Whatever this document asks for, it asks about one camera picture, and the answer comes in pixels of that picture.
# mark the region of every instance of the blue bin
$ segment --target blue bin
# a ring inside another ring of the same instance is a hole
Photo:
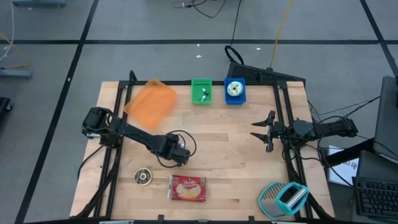
[[[231,82],[240,82],[243,84],[243,92],[239,96],[230,96],[227,92],[227,87]],[[244,82],[244,78],[226,78],[224,79],[224,94],[225,94],[225,102],[228,105],[242,105],[246,102],[246,85]]]

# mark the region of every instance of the gray floor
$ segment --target gray floor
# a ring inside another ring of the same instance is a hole
[[[15,8],[17,40],[78,40],[92,0],[68,0],[61,9]],[[222,1],[201,9],[211,14]],[[243,0],[237,39],[274,39],[289,1]],[[397,1],[367,0],[386,40],[398,39]],[[174,9],[172,1],[99,0],[88,33],[90,40],[229,39],[238,0],[228,0],[215,19],[194,9]],[[0,2],[0,32],[11,35],[11,11]],[[359,1],[295,1],[281,39],[376,40]],[[0,45],[0,55],[4,52]],[[0,129],[0,217],[12,223],[49,128],[76,45],[19,45],[32,59],[32,80],[0,80],[0,96],[14,110]],[[81,122],[96,104],[102,81],[125,80],[133,69],[139,80],[222,80],[229,61],[224,44],[85,45],[56,128],[26,222],[67,218],[76,187],[76,172],[86,139]],[[236,44],[248,65],[266,68],[272,44]],[[398,57],[398,45],[388,46]],[[12,51],[0,67],[21,63]],[[379,95],[381,78],[393,76],[379,44],[279,45],[274,70],[307,79],[307,96],[319,113]],[[352,115],[363,136],[374,135],[375,102]],[[335,114],[345,114],[349,110]],[[360,138],[325,138],[322,145],[346,147]],[[351,189],[330,184],[336,216],[347,220]]]

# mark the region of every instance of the black keyboard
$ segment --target black keyboard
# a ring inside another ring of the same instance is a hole
[[[356,210],[369,217],[398,218],[398,182],[356,178]]]
[[[305,79],[274,72],[271,68],[261,69],[231,62],[227,78],[244,78],[246,81],[300,81],[305,85]]]

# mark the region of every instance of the snack package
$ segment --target snack package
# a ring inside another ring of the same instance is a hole
[[[172,175],[170,178],[169,199],[205,202],[206,177]]]

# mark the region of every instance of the cheese grater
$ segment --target cheese grater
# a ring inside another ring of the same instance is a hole
[[[309,193],[306,186],[295,182],[289,184],[273,182],[262,191],[258,203],[262,212],[275,220],[298,212]]]

